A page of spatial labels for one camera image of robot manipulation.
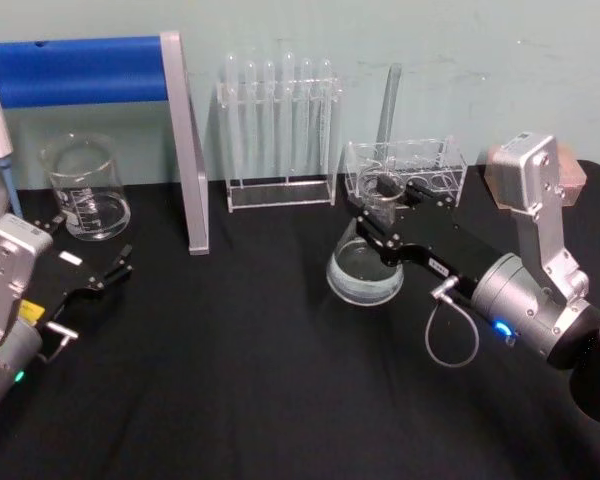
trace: blue horizontal bar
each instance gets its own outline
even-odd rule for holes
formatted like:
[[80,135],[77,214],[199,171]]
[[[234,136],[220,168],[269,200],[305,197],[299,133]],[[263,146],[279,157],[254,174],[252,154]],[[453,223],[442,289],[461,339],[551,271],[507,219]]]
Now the blue horizontal bar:
[[3,108],[159,100],[158,36],[0,43]]

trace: glass beaker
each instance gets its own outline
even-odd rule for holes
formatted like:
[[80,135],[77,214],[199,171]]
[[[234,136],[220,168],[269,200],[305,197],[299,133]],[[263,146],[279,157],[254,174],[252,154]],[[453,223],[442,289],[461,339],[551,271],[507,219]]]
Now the glass beaker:
[[105,240],[125,229],[131,210],[118,178],[113,140],[69,133],[40,152],[67,230],[80,240]]
[[[393,184],[393,193],[378,191],[379,176]],[[399,175],[382,168],[370,168],[358,176],[360,197],[367,210],[386,226],[395,221],[396,201],[405,190]],[[340,238],[329,265],[327,281],[343,300],[360,306],[380,305],[391,300],[402,287],[402,265],[389,267],[366,240],[356,234],[356,220],[352,220]]]

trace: black tablecloth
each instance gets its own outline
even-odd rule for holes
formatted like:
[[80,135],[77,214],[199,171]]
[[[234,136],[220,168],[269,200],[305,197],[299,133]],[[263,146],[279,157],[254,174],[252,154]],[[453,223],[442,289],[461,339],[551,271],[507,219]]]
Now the black tablecloth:
[[[565,209],[567,247],[600,307],[600,166]],[[345,304],[325,266],[349,217],[303,206],[227,213],[212,184],[211,254],[190,257],[179,185],[130,186],[116,239],[56,246],[104,268],[132,241],[135,272],[105,300],[61,321],[82,337],[32,365],[0,406],[0,479],[600,479],[600,425],[573,404],[568,375],[480,324],[460,370],[427,356],[436,279],[405,267],[390,303]],[[49,192],[24,192],[28,219]],[[506,250],[471,170],[461,223]],[[434,348],[471,349],[463,320],[436,322]]]

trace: white cable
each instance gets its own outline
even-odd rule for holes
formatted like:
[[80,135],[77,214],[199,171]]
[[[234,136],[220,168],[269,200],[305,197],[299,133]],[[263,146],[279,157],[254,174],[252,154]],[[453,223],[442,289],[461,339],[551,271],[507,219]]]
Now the white cable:
[[[431,349],[431,344],[429,343],[429,334],[431,331],[431,325],[433,325],[433,319],[436,315],[436,312],[438,311],[438,307],[440,306],[440,300],[445,302],[447,305],[449,305],[451,308],[453,308],[455,311],[457,311],[460,315],[462,315],[467,320],[467,322],[469,322],[469,326],[471,327],[471,330],[473,330],[473,336],[475,338],[475,344],[473,347],[473,351],[471,352],[471,355],[469,355],[469,357],[466,360],[463,360],[462,362],[459,362],[459,363],[448,363],[443,360],[440,360],[440,358],[438,358],[436,356],[436,354],[433,353],[433,350]],[[427,347],[427,353],[429,353],[429,356],[431,357],[431,359],[434,362],[436,362],[438,365],[442,365],[443,367],[447,367],[447,368],[461,368],[461,367],[466,367],[473,361],[474,358],[476,358],[476,355],[478,354],[478,348],[480,347],[480,334],[478,333],[478,327],[476,327],[476,322],[473,321],[473,318],[471,318],[471,316],[469,316],[469,314],[467,312],[465,312],[460,307],[458,307],[453,302],[453,299],[451,297],[449,297],[446,294],[441,294],[438,296],[438,301],[436,302],[436,306],[433,308],[433,311],[431,312],[431,315],[429,316],[429,320],[427,321],[427,328],[424,331],[424,344]]]

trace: blue led light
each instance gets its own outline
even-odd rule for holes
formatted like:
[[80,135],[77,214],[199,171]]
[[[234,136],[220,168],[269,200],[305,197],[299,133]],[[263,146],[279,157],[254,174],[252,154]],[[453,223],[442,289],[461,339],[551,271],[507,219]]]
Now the blue led light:
[[507,324],[499,320],[496,320],[496,322],[493,324],[493,328],[502,333],[505,337],[510,337],[511,335],[513,335],[513,332],[507,326]]

